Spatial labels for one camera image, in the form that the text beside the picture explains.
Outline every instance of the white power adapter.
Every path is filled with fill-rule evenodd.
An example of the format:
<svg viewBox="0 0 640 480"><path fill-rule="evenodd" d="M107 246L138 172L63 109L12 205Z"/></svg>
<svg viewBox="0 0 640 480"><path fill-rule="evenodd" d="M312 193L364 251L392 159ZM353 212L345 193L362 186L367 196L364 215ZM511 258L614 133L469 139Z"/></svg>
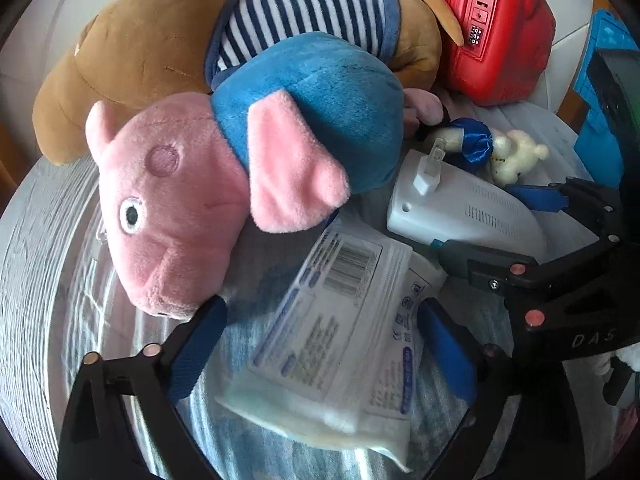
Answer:
<svg viewBox="0 0 640 480"><path fill-rule="evenodd" d="M531 211L509 193L444 162L444 141L439 141L429 155L410 150L405 157L387 228L424 244L459 240L542 262L545 237Z"/></svg>

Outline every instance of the pig ear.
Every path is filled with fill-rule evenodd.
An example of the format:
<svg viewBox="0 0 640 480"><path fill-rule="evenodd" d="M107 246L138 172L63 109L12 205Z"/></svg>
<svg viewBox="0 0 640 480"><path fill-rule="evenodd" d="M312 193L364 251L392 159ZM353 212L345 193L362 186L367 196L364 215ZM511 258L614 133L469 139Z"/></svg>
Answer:
<svg viewBox="0 0 640 480"><path fill-rule="evenodd" d="M440 99L438 99L437 95L419 88L405 88L403 92L405 118L406 109L408 108L409 110L415 111L415 115L420 119L422 124L435 126L442 122L444 112L442 110L442 103L440 102Z"/></svg>
<svg viewBox="0 0 640 480"><path fill-rule="evenodd" d="M113 108L106 101L98 101L89 112L84 128L91 155L100 164L102 152L116 136Z"/></svg>
<svg viewBox="0 0 640 480"><path fill-rule="evenodd" d="M247 144L251 213L263 231L309 229L349 198L346 171L318 142L286 91L251 105Z"/></svg>

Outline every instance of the plastic package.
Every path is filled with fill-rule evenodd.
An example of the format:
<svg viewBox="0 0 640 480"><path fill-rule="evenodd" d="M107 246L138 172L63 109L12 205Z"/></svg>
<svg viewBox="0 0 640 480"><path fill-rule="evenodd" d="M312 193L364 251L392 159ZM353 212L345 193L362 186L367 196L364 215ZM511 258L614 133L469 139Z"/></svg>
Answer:
<svg viewBox="0 0 640 480"><path fill-rule="evenodd" d="M219 402L309 446L369 447L407 471L422 355L415 314L445 279L411 247L341 213Z"/></svg>

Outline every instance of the blue plush body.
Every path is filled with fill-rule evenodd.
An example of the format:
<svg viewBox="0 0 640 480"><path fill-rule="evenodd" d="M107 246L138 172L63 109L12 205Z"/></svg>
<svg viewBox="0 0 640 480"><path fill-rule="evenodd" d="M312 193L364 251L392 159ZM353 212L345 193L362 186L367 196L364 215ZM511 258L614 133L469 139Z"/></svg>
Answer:
<svg viewBox="0 0 640 480"><path fill-rule="evenodd" d="M402 143L402 86L379 59L324 32L269 47L211 96L222 133L246 170L249 106L280 89L343 165L352 193L382 186L393 175Z"/></svg>

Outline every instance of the pink plush hand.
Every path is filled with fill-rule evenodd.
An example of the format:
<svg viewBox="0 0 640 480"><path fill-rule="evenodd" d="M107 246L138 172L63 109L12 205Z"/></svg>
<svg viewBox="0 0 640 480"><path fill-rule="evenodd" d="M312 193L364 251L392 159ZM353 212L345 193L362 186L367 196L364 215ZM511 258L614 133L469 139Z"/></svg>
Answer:
<svg viewBox="0 0 640 480"><path fill-rule="evenodd" d="M437 95L419 88L404 89L404 138L415 135L420 123L440 124L444 118L442 103Z"/></svg>

